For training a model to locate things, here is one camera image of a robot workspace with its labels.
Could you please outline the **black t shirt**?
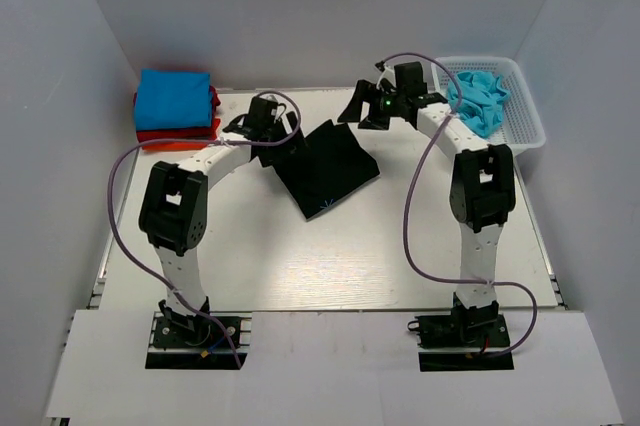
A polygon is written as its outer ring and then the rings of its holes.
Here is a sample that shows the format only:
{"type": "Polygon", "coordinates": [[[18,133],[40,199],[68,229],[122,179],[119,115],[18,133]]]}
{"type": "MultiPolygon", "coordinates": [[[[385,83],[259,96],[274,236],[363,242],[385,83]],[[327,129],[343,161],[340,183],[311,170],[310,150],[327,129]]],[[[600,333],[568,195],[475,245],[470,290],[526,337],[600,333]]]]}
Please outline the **black t shirt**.
{"type": "Polygon", "coordinates": [[[307,220],[328,212],[380,175],[376,160],[350,127],[331,120],[276,160],[273,168],[307,220]]]}

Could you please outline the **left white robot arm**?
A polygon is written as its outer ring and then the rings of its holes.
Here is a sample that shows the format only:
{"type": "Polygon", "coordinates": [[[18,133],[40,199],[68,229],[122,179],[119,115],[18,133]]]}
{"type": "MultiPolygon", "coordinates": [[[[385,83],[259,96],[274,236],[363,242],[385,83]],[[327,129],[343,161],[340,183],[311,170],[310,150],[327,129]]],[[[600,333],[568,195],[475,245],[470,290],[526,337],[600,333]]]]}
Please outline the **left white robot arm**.
{"type": "Polygon", "coordinates": [[[207,231],[210,190],[256,158],[269,163],[303,145],[298,105],[282,93],[266,91],[203,149],[177,163],[152,166],[138,225],[161,263],[167,289],[161,311],[180,316],[176,330],[188,344],[202,344],[211,333],[197,254],[207,231]]]}

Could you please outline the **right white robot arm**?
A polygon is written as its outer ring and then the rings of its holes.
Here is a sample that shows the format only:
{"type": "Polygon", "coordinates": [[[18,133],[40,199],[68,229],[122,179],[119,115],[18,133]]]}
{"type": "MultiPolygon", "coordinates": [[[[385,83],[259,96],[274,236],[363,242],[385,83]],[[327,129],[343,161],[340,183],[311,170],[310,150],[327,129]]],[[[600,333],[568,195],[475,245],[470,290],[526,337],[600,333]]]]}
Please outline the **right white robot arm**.
{"type": "Polygon", "coordinates": [[[439,149],[452,164],[449,204],[461,233],[460,274],[454,304],[464,309],[451,320],[453,336],[472,345],[488,323],[480,312],[496,312],[495,269],[500,236],[516,202],[513,153],[471,131],[447,100],[430,92],[422,65],[377,63],[376,82],[359,80],[338,120],[361,129],[386,130],[401,118],[428,137],[428,151],[439,149]]]}

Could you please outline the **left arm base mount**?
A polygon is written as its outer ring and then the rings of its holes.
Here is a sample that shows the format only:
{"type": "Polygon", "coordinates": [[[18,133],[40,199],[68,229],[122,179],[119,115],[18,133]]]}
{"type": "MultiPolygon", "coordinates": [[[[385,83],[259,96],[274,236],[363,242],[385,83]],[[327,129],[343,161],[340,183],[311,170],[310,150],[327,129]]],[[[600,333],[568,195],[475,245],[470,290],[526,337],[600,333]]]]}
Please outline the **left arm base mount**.
{"type": "Polygon", "coordinates": [[[249,353],[252,315],[216,313],[215,319],[173,312],[165,301],[154,313],[147,370],[239,370],[249,353]]]}

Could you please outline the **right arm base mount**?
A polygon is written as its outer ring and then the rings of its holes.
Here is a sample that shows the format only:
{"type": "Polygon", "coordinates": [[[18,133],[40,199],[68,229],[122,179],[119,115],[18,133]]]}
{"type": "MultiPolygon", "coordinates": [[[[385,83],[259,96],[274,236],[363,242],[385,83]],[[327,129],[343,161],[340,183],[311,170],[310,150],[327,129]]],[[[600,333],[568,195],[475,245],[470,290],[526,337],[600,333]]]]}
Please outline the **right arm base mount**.
{"type": "Polygon", "coordinates": [[[422,372],[510,371],[514,368],[506,320],[494,301],[466,308],[459,300],[446,314],[414,317],[407,330],[417,336],[422,372]]]}

